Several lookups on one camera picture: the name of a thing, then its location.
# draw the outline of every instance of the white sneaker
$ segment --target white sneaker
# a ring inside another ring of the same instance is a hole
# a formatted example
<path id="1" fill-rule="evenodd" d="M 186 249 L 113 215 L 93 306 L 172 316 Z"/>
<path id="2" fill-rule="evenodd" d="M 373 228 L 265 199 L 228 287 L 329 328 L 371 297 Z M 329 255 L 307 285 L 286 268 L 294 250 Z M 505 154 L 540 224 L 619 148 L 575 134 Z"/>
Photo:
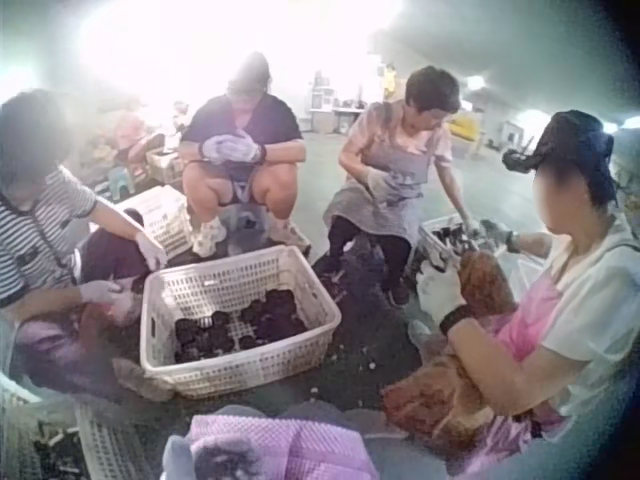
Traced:
<path id="1" fill-rule="evenodd" d="M 269 225 L 269 238 L 276 243 L 284 243 L 291 247 L 298 247 L 303 255 L 308 255 L 311 251 L 311 243 L 302 234 L 298 227 L 290 221 L 279 222 L 271 219 Z"/>
<path id="2" fill-rule="evenodd" d="M 111 360 L 120 385 L 152 402 L 167 402 L 173 398 L 173 386 L 161 378 L 147 377 L 144 369 L 126 358 Z"/>
<path id="3" fill-rule="evenodd" d="M 216 244 L 227 238 L 227 229 L 214 218 L 210 222 L 203 223 L 200 231 L 193 235 L 193 253 L 206 258 L 216 253 Z"/>

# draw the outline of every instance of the small stool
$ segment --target small stool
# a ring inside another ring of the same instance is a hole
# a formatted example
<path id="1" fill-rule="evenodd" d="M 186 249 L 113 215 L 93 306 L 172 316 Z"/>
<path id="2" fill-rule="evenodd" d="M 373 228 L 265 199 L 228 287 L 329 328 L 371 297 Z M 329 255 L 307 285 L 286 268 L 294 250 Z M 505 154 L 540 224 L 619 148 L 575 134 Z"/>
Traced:
<path id="1" fill-rule="evenodd" d="M 120 189 L 127 187 L 129 195 L 133 195 L 136 192 L 133 186 L 133 180 L 129 174 L 129 170 L 125 167 L 115 167 L 109 170 L 107 174 L 109 180 L 109 190 L 111 191 L 111 200 L 114 202 L 120 201 Z"/>

